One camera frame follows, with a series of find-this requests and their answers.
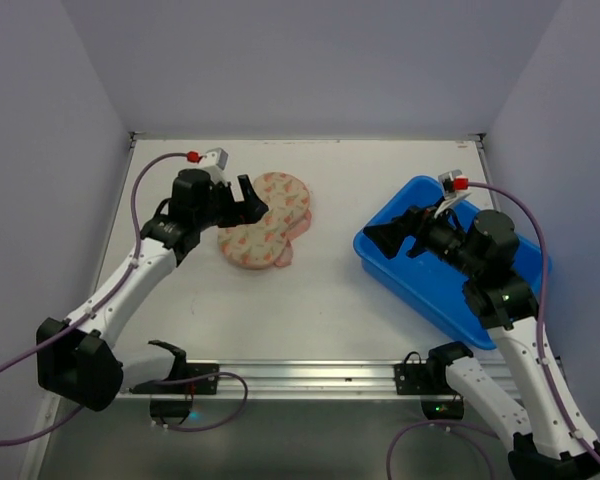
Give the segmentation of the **floral mesh laundry bag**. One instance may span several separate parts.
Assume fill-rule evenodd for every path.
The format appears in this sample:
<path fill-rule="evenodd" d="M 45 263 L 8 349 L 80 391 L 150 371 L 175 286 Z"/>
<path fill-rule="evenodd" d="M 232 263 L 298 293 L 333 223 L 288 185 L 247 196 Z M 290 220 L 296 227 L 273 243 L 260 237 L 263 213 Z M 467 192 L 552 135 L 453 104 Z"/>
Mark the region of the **floral mesh laundry bag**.
<path fill-rule="evenodd" d="M 293 240 L 311 226 L 310 191 L 283 172 L 262 174 L 253 187 L 268 212 L 255 224 L 221 229 L 218 247 L 227 261 L 241 268 L 286 267 L 293 260 Z"/>

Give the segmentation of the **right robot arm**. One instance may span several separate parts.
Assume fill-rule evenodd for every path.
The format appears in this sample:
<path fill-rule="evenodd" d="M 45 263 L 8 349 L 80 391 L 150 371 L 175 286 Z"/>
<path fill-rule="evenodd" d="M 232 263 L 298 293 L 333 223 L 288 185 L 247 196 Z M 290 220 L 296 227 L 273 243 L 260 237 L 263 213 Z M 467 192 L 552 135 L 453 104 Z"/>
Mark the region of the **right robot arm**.
<path fill-rule="evenodd" d="M 430 377 L 468 400 L 504 444 L 517 479 L 590 479 L 600 473 L 600 438 L 570 395 L 529 283 L 513 267 L 519 238 L 512 220 L 483 210 L 463 229 L 451 211 L 409 207 L 390 222 L 364 228 L 388 259 L 404 241 L 407 255 L 428 252 L 467 278 L 463 295 L 505 360 L 515 401 L 460 342 L 430 350 Z"/>

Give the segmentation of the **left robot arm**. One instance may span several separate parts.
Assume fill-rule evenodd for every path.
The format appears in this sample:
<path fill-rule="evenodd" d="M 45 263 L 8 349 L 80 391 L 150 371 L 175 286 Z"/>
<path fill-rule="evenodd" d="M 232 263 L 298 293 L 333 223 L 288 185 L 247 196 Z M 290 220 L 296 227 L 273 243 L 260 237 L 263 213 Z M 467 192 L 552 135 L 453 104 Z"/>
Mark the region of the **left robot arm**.
<path fill-rule="evenodd" d="M 62 320 L 48 318 L 36 331 L 37 380 L 43 389 L 92 411 L 138 385 L 180 385 L 184 350 L 152 340 L 147 352 L 119 359 L 114 348 L 125 326 L 154 288 L 181 265 L 211 228 L 258 222 L 268 211 L 246 175 L 235 200 L 231 185 L 202 169 L 184 169 L 153 217 L 137 228 L 125 261 L 82 305 Z"/>

